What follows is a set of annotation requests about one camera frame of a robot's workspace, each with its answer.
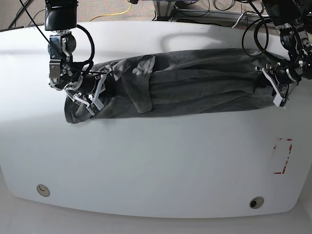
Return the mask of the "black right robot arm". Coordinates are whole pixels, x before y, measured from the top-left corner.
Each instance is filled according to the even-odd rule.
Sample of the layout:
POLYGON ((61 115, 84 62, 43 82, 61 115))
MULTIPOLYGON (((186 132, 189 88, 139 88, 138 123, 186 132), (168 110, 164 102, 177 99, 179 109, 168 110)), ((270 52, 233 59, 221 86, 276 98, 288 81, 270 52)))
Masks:
POLYGON ((109 70, 92 71, 95 56, 95 44, 91 34, 83 26, 77 24, 76 0, 47 0, 45 2, 45 30, 51 31, 48 52, 49 85, 58 91, 64 90, 76 104, 83 104, 94 116, 104 108, 99 96, 105 91, 105 80, 109 70), (90 57, 82 62, 73 60, 76 39, 71 29, 82 30, 91 45, 90 57))

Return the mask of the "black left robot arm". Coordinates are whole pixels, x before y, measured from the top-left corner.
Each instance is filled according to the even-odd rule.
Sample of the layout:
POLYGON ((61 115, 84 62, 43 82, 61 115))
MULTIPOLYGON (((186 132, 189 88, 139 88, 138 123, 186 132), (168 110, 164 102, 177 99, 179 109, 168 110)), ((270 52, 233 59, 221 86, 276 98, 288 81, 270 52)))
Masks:
POLYGON ((264 0, 269 15, 259 22, 254 30, 257 47, 274 65, 266 65, 260 71, 274 88, 273 103, 284 107, 290 94, 291 84, 298 84, 302 78, 312 79, 312 2, 310 0, 264 0), (289 60, 278 59, 260 46, 257 39, 259 28, 266 23, 279 26, 280 42, 288 51, 289 60))

